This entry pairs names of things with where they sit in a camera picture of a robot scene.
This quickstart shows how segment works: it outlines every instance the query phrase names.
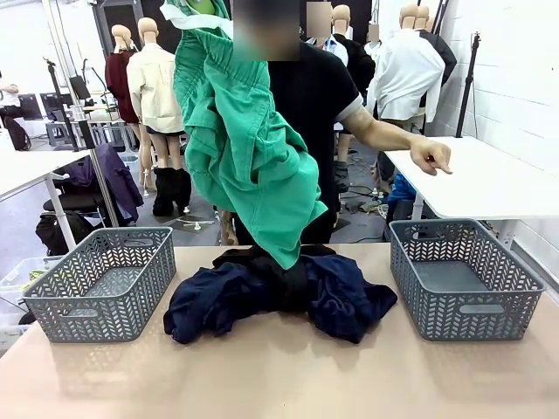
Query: purple jacket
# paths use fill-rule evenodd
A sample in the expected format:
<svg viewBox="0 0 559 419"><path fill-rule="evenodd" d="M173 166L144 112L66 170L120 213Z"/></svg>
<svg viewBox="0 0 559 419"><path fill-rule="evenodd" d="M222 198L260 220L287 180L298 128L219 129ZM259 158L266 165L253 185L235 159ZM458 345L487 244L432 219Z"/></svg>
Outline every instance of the purple jacket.
<svg viewBox="0 0 559 419"><path fill-rule="evenodd" d="M109 144L100 144L95 150L107 186L111 189L114 199L136 221L138 219L136 208L143 205L143 198L134 183L132 175L130 175L130 169L124 165L119 155ZM65 171L70 175L70 182L76 186L89 187L97 182L89 156L84 159L83 163L73 163L66 166Z"/></svg>

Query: gray plastic basket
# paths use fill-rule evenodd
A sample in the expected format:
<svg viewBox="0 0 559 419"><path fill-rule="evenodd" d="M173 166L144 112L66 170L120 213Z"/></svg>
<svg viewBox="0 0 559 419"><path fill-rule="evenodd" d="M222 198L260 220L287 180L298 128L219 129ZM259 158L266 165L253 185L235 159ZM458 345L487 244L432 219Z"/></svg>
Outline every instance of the gray plastic basket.
<svg viewBox="0 0 559 419"><path fill-rule="evenodd" d="M395 221L391 269L427 340L519 340L545 285L477 221Z"/></svg>
<svg viewBox="0 0 559 419"><path fill-rule="evenodd" d="M51 342L136 339L175 276L172 229L101 229L32 285L27 306Z"/></svg>

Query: pile of clothes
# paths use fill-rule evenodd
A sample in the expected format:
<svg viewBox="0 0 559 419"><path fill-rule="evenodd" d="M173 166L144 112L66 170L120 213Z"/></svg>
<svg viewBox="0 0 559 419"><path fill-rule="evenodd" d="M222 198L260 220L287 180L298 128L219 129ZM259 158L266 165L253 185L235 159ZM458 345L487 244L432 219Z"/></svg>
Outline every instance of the pile of clothes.
<svg viewBox="0 0 559 419"><path fill-rule="evenodd" d="M359 343L392 306L397 295L363 278L353 259L322 245L303 246L288 270L264 250L228 250L175 290L163 326L179 343L203 332L223 336L233 323L258 313L306 313L333 338Z"/></svg>

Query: black t-shirt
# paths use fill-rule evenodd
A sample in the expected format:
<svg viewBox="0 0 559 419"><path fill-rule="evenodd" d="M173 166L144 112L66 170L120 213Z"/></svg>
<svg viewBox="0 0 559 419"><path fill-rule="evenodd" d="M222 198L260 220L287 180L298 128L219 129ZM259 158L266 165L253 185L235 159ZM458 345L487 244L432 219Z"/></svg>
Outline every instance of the black t-shirt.
<svg viewBox="0 0 559 419"><path fill-rule="evenodd" d="M302 42L299 60L268 67L276 111L307 144L318 163L321 200L335 212L334 124L362 104L361 95L339 58Z"/></svg>

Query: beige tabletop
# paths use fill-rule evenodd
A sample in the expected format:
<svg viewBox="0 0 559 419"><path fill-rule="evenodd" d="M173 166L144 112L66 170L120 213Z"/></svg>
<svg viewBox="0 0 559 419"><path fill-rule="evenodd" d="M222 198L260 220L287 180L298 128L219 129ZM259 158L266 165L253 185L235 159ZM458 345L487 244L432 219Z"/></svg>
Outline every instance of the beige tabletop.
<svg viewBox="0 0 559 419"><path fill-rule="evenodd" d="M388 244L332 247L397 291ZM31 327L0 359L0 418L559 418L559 308L547 295L518 342L427 342L400 302L357 346L277 313L179 345L162 328L169 298L223 251L176 249L175 280L132 343L52 345Z"/></svg>

